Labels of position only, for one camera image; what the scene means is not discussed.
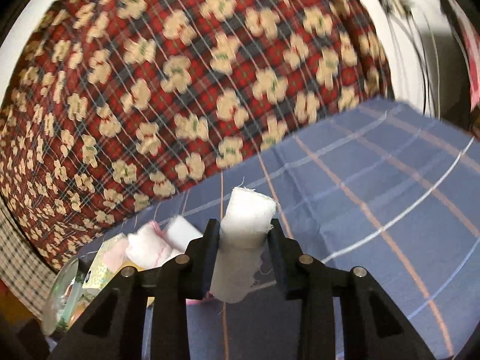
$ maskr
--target blue plaid cloth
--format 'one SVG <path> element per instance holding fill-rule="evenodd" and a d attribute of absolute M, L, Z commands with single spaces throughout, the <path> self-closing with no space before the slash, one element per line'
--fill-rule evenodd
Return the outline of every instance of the blue plaid cloth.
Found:
<path fill-rule="evenodd" d="M 366 267 L 436 358 L 465 345 L 480 320 L 480 145 L 471 137 L 406 104 L 372 100 L 145 209 L 106 237 L 178 214 L 202 230 L 222 217 L 240 184 L 279 202 L 284 231 L 305 253 L 343 270 Z M 243 302 L 188 307 L 193 360 L 296 358 L 299 302 L 282 300 L 264 257 Z M 340 323 L 336 330 L 340 359 Z"/>

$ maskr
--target metal pin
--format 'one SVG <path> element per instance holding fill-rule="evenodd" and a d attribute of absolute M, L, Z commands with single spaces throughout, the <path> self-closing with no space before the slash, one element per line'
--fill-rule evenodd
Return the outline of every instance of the metal pin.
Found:
<path fill-rule="evenodd" d="M 304 265 L 309 265 L 314 261 L 314 258 L 312 256 L 309 256 L 308 254 L 302 254 L 299 258 L 298 261 L 300 261 L 301 264 Z"/>
<path fill-rule="evenodd" d="M 129 278 L 129 277 L 132 276 L 134 273 L 135 273 L 135 268 L 132 267 L 132 266 L 126 266 L 125 268 L 123 268 L 123 269 L 121 270 L 121 275 L 122 275 L 124 278 Z"/>
<path fill-rule="evenodd" d="M 186 264 L 190 261 L 190 257 L 188 257 L 186 254 L 180 254 L 179 256 L 175 257 L 175 262 L 177 264 Z"/>
<path fill-rule="evenodd" d="M 356 266 L 353 268 L 353 274 L 359 278 L 364 278 L 367 275 L 367 270 L 362 266 Z"/>

